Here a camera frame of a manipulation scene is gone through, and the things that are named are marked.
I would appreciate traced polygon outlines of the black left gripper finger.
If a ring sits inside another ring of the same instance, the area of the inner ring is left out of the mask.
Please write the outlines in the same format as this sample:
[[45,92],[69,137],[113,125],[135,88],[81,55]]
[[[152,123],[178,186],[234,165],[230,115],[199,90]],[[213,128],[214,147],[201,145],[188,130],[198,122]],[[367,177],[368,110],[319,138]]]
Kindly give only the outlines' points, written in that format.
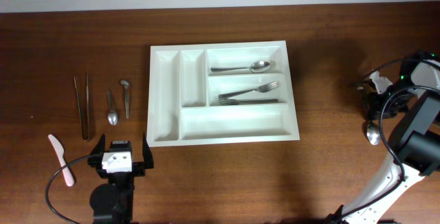
[[105,134],[100,136],[100,139],[96,146],[90,153],[90,157],[87,159],[89,166],[101,166],[102,157],[105,153]]
[[148,145],[145,132],[143,132],[143,135],[142,135],[142,156],[143,156],[143,160],[144,160],[144,168],[145,169],[153,169],[154,168],[154,158],[153,158],[153,154],[151,152],[151,149]]

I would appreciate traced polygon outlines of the large metal spoon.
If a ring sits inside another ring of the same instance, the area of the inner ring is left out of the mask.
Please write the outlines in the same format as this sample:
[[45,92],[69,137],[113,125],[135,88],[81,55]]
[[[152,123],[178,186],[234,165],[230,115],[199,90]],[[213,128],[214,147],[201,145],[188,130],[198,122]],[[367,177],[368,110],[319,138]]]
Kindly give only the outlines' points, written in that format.
[[212,72],[221,72],[247,69],[250,70],[252,73],[261,73],[267,71],[270,67],[270,62],[260,60],[252,63],[249,67],[211,67],[210,70]]
[[379,126],[372,121],[367,122],[366,138],[374,146],[381,142]]

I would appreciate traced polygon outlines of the metal fork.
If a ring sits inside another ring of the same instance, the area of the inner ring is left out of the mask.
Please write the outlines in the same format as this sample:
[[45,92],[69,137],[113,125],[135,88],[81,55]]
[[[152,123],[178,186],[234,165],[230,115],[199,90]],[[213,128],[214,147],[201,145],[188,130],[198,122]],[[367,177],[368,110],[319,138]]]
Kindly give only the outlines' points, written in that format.
[[218,95],[218,98],[231,98],[231,97],[238,96],[238,95],[241,95],[241,94],[244,94],[244,93],[249,93],[249,92],[252,92],[252,91],[256,91],[256,92],[259,92],[259,93],[267,93],[267,92],[269,92],[269,91],[271,91],[271,90],[273,90],[273,89],[275,89],[277,87],[278,87],[278,81],[275,81],[275,82],[267,83],[265,85],[261,85],[261,86],[259,86],[257,88],[254,88],[254,89],[235,91],[235,92],[232,92],[232,93],[223,93],[223,94]]
[[278,99],[237,100],[237,99],[231,99],[231,98],[219,98],[218,103],[220,105],[273,104],[273,103],[279,103],[279,100]]

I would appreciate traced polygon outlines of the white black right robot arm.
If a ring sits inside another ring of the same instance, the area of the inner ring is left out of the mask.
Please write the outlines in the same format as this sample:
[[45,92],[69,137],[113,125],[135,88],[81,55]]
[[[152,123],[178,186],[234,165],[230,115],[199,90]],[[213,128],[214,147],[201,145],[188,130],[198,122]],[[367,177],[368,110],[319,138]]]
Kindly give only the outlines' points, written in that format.
[[399,78],[379,69],[354,85],[362,96],[365,135],[388,154],[359,197],[341,205],[325,223],[383,223],[382,216],[411,186],[439,171],[439,56],[419,50],[398,59]]

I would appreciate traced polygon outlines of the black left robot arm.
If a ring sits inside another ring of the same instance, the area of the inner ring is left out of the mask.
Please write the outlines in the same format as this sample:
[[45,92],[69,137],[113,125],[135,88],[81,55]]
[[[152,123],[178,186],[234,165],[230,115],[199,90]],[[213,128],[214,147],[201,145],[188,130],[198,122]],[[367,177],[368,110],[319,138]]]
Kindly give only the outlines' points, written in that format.
[[94,223],[122,224],[132,221],[135,178],[145,176],[146,170],[154,168],[146,135],[142,136],[142,156],[142,161],[133,161],[130,141],[113,141],[106,151],[105,136],[100,137],[87,159],[98,176],[107,180],[93,190],[89,199]]

